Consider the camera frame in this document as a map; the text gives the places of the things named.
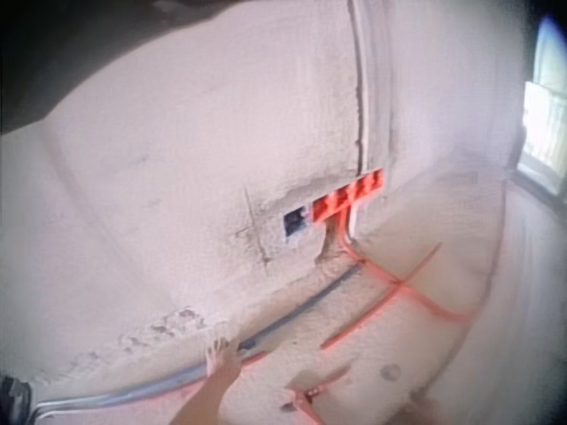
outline concrete floor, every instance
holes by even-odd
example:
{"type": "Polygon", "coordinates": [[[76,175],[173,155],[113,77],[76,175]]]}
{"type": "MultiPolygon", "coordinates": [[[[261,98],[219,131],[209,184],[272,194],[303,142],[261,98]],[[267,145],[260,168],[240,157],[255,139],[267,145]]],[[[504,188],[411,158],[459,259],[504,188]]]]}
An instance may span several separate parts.
{"type": "MultiPolygon", "coordinates": [[[[441,166],[422,175],[385,202],[376,230],[361,239],[365,252],[402,275],[429,247],[443,242],[444,248],[414,285],[456,311],[477,303],[499,235],[499,173],[489,168],[480,171],[441,166]]],[[[429,393],[449,423],[533,423],[558,406],[565,390],[565,228],[512,183],[506,203],[492,294],[458,356],[429,393]]],[[[133,377],[144,381],[159,376],[157,371],[163,371],[164,365],[171,371],[188,366],[200,359],[202,347],[215,336],[265,325],[347,267],[345,256],[331,257],[311,275],[225,324],[128,365],[52,384],[45,393],[117,389],[133,377]]],[[[271,350],[268,357],[246,369],[225,398],[223,423],[298,423],[296,413],[278,410],[288,397],[283,388],[289,383],[316,383],[345,364],[352,367],[348,377],[316,401],[321,415],[330,424],[378,424],[391,418],[408,401],[410,391],[438,372],[458,343],[462,327],[436,319],[401,297],[342,344],[327,352],[318,350],[327,336],[383,294],[384,287],[362,273],[273,335],[266,343],[271,350]],[[390,365],[401,370],[394,382],[381,374],[390,365]]],[[[58,416],[45,423],[165,423],[187,397],[180,391],[135,406],[58,416]]]]}

